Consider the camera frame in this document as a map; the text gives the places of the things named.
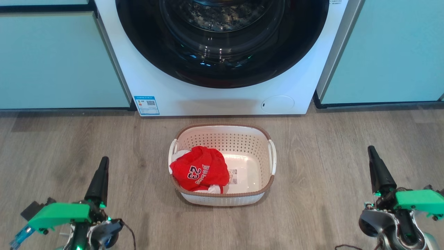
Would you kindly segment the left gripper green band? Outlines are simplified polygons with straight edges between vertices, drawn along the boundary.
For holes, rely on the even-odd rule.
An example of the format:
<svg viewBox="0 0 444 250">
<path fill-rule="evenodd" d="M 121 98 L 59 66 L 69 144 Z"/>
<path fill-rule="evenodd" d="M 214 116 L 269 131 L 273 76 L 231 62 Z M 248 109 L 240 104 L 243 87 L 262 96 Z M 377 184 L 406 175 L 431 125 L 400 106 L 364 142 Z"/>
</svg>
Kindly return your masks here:
<svg viewBox="0 0 444 250">
<path fill-rule="evenodd" d="M 102 157 L 84 199 L 75 203 L 53 202 L 40 206 L 27 220 L 30 228 L 43 234 L 64 224 L 95 225 L 109 220 L 103 208 L 108 203 L 109 158 Z"/>
</svg>

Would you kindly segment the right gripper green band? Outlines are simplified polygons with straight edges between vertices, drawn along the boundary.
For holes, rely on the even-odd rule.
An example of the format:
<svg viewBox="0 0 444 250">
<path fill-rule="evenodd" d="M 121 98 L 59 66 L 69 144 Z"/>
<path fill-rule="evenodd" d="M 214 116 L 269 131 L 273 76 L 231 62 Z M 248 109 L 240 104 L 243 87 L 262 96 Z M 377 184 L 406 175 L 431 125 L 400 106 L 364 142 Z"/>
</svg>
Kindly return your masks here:
<svg viewBox="0 0 444 250">
<path fill-rule="evenodd" d="M 392 174 L 387 169 L 374 146 L 367 147 L 371 187 L 377 197 L 377 210 L 396 214 L 400 210 L 421 211 L 434 220 L 444 219 L 444 195 L 432 189 L 397 189 Z"/>
</svg>

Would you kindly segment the red basketball jersey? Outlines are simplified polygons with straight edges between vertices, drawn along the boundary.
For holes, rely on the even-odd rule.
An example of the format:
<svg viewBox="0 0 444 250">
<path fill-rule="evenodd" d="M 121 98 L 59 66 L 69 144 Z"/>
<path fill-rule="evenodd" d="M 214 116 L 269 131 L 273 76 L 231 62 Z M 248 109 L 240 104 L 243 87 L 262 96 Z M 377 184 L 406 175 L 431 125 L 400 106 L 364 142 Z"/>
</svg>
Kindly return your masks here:
<svg viewBox="0 0 444 250">
<path fill-rule="evenodd" d="M 219 185 L 222 189 L 228 185 L 228 166 L 217 149 L 195 146 L 187 150 L 190 152 L 169 166 L 181 188 L 191 192 L 198 186 Z"/>
</svg>

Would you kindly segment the washing machine door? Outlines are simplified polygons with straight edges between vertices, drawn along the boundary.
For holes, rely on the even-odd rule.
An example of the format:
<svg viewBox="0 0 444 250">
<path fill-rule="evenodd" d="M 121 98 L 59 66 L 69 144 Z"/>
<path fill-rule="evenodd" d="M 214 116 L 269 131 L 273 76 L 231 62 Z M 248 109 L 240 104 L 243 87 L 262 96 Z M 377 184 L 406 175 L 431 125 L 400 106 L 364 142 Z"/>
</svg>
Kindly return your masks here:
<svg viewBox="0 0 444 250">
<path fill-rule="evenodd" d="M 273 79 L 314 46 L 328 0 L 116 0 L 122 27 L 159 70 L 232 89 Z"/>
</svg>

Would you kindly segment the white front-load washing machine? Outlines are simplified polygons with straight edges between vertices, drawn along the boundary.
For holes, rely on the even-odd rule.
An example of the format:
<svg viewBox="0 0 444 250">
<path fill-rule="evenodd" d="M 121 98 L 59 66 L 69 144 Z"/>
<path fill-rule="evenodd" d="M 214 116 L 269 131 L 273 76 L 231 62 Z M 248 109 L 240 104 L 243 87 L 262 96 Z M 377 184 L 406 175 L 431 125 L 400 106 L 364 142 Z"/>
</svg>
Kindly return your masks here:
<svg viewBox="0 0 444 250">
<path fill-rule="evenodd" d="M 275 95 L 286 95 L 294 100 L 291 111 L 278 115 L 305 114 L 323 73 L 347 3 L 331 5 L 329 1 L 326 23 L 318 40 L 286 72 L 247 87 L 216 89 L 178 80 L 156 68 L 139 53 L 126 35 L 118 17 L 116 0 L 96 0 L 132 99 L 135 95 L 154 96 L 160 111 L 158 116 L 271 115 L 262 111 L 261 104 Z"/>
</svg>

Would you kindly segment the teal cabinet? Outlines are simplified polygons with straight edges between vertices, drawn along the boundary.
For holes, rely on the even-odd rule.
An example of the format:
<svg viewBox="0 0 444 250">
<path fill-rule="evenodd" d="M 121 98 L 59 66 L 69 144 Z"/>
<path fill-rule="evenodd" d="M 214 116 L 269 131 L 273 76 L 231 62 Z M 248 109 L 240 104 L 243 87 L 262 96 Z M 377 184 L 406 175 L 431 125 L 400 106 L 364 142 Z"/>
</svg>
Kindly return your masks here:
<svg viewBox="0 0 444 250">
<path fill-rule="evenodd" d="M 444 0 L 348 0 L 313 101 L 444 105 Z"/>
</svg>

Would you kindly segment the blue energy label sticker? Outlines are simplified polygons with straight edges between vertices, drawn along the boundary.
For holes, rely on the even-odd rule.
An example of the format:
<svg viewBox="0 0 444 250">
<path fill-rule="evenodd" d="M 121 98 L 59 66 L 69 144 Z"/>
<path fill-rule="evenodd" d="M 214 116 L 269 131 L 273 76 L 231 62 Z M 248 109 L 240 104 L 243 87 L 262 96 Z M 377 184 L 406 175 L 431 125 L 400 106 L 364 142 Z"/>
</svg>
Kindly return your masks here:
<svg viewBox="0 0 444 250">
<path fill-rule="evenodd" d="M 140 116 L 158 116 L 160 115 L 159 108 L 154 96 L 133 96 L 135 104 L 138 108 Z"/>
</svg>

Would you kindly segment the round white filter cover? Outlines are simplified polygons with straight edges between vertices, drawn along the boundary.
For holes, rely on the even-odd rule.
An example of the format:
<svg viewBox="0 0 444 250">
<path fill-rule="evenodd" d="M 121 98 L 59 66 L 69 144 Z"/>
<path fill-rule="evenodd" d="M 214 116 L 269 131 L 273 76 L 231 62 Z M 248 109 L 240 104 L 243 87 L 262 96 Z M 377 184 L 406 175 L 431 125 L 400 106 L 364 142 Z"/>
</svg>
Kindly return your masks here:
<svg viewBox="0 0 444 250">
<path fill-rule="evenodd" d="M 271 114 L 286 114 L 294 106 L 293 98 L 286 95 L 275 95 L 264 100 L 261 104 L 262 111 Z"/>
</svg>

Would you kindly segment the white perforated laundry basket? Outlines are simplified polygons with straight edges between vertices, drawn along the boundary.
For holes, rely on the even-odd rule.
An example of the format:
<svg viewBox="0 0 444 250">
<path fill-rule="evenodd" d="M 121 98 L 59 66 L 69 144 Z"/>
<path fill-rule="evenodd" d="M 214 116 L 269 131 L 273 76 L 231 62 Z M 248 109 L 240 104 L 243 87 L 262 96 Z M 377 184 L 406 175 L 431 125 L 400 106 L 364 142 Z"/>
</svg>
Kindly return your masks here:
<svg viewBox="0 0 444 250">
<path fill-rule="evenodd" d="M 258 202 L 271 187 L 276 172 L 276 147 L 262 128 L 240 124 L 201 124 L 185 127 L 169 147 L 172 155 L 194 146 L 217 149 L 224 156 L 228 169 L 238 170 L 238 184 L 227 185 L 223 194 L 190 192 L 170 178 L 176 190 L 189 203 L 202 206 L 246 206 Z"/>
</svg>

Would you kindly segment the pale green cabinet dark plinth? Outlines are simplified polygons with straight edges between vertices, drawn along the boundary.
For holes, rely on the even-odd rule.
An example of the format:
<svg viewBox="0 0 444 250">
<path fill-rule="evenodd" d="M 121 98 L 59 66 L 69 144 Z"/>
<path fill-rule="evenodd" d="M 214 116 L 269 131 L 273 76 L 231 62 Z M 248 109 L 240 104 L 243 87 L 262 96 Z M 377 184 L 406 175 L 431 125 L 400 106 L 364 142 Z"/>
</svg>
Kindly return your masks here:
<svg viewBox="0 0 444 250">
<path fill-rule="evenodd" d="M 0 110 L 134 102 L 96 0 L 0 0 Z"/>
</svg>

